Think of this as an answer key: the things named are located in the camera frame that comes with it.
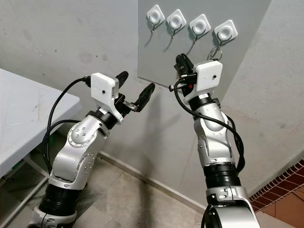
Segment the gray metal panel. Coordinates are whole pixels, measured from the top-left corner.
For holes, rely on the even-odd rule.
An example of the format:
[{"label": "gray metal panel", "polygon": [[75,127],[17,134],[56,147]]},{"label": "gray metal panel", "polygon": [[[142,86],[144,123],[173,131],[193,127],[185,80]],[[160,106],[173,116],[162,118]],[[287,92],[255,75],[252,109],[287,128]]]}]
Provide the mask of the gray metal panel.
[{"label": "gray metal panel", "polygon": [[[149,41],[151,25],[146,13],[155,4],[159,4],[166,18],[176,9],[180,9],[187,20],[187,25],[176,34],[169,47],[172,30],[166,21],[156,28]],[[216,95],[223,98],[269,4],[270,0],[140,0],[138,77],[163,86],[173,84],[176,81],[176,72],[173,68],[175,57],[177,54],[187,53],[193,43],[194,36],[190,33],[189,23],[204,13],[211,25],[211,31],[197,41],[188,55],[193,63],[197,63],[205,61],[210,50],[218,44],[213,29],[231,19],[237,28],[238,37],[222,48],[221,62],[224,67]]]}]

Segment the metal hook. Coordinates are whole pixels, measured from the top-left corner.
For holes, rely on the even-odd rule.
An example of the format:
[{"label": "metal hook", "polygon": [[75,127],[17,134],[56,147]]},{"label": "metal hook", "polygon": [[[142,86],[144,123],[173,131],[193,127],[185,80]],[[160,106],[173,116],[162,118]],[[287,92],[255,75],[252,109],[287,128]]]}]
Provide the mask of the metal hook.
[{"label": "metal hook", "polygon": [[196,41],[198,40],[199,36],[204,35],[205,31],[206,31],[206,28],[204,29],[204,31],[202,33],[196,34],[196,32],[194,31],[193,26],[192,26],[192,32],[195,34],[195,39],[193,40],[193,44],[196,44]]},{"label": "metal hook", "polygon": [[[217,37],[218,37],[218,39],[220,40],[220,43],[219,43],[219,45],[217,46],[217,47],[214,47],[211,51],[210,51],[210,59],[211,60],[213,60],[213,61],[219,61],[221,58],[222,58],[222,56],[223,56],[223,53],[222,53],[222,51],[220,50],[220,48],[224,45],[224,43],[227,43],[230,39],[231,39],[231,37],[232,37],[232,35],[230,35],[230,37],[228,38],[228,39],[225,39],[225,40],[221,40],[220,38],[219,38],[219,32],[217,33]],[[220,57],[219,58],[214,58],[214,56],[218,53],[218,51],[220,52]]]},{"label": "metal hook", "polygon": [[154,23],[151,21],[151,18],[150,18],[150,16],[149,16],[149,21],[150,21],[151,24],[153,25],[153,28],[150,29],[151,33],[153,34],[153,33],[155,32],[155,26],[158,25],[158,24],[161,22],[161,19],[160,19],[157,23],[154,24]]},{"label": "metal hook", "polygon": [[180,24],[180,26],[179,26],[177,29],[174,29],[174,28],[172,27],[171,21],[169,21],[169,25],[170,25],[171,28],[173,29],[173,33],[171,34],[171,39],[173,39],[174,36],[175,36],[176,31],[179,30],[179,29],[181,28],[182,24]]}]

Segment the baseboard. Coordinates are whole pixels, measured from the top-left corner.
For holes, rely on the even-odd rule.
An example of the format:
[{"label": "baseboard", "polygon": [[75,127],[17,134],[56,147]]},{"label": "baseboard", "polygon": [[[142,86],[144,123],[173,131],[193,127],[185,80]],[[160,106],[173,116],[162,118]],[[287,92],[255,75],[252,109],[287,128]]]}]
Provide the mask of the baseboard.
[{"label": "baseboard", "polygon": [[151,186],[157,188],[158,190],[166,193],[167,195],[175,198],[176,200],[182,202],[183,204],[187,205],[188,207],[191,207],[192,209],[204,213],[206,207],[203,206],[202,204],[195,202],[188,198],[187,196],[184,196],[183,194],[175,191],[174,189],[160,183],[157,180],[151,179],[146,177],[142,172],[139,170],[133,168],[132,166],[124,163],[123,161],[107,154],[106,152],[100,151],[99,152],[100,156],[106,160],[107,162],[119,167],[120,169],[124,170],[125,172],[137,177],[138,179],[146,182],[147,184],[150,184]]}]

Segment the white table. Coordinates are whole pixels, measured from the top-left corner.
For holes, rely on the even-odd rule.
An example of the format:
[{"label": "white table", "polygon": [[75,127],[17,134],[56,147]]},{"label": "white table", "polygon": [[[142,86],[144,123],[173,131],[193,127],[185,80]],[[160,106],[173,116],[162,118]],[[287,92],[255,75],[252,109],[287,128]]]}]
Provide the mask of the white table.
[{"label": "white table", "polygon": [[[13,212],[15,214],[48,179],[48,174],[27,155],[41,143],[46,132],[48,115],[60,94],[61,91],[57,89],[0,69],[0,178],[22,159],[45,176]],[[81,108],[78,97],[64,95],[55,109],[52,123],[70,119]]]}]

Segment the white hook holder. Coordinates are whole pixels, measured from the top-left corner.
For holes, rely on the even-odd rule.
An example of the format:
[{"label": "white hook holder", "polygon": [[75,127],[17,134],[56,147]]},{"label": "white hook holder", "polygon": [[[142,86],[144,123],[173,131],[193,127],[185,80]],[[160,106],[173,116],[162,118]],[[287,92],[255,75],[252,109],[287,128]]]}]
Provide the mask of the white hook holder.
[{"label": "white hook holder", "polygon": [[195,44],[197,39],[211,30],[211,26],[205,16],[205,14],[199,15],[193,21],[190,22],[189,27],[192,33],[195,35],[193,43]]},{"label": "white hook holder", "polygon": [[227,20],[214,29],[214,33],[220,42],[233,40],[238,36],[238,31],[232,20]]},{"label": "white hook holder", "polygon": [[152,34],[154,33],[155,28],[165,21],[165,16],[162,13],[159,5],[153,6],[147,12],[147,18],[149,19],[150,23],[153,25],[153,28],[150,29]]},{"label": "white hook holder", "polygon": [[175,10],[168,18],[167,22],[170,25],[173,33],[171,34],[171,38],[173,39],[175,34],[180,31],[183,27],[186,26],[187,22],[181,13],[180,9]]}]

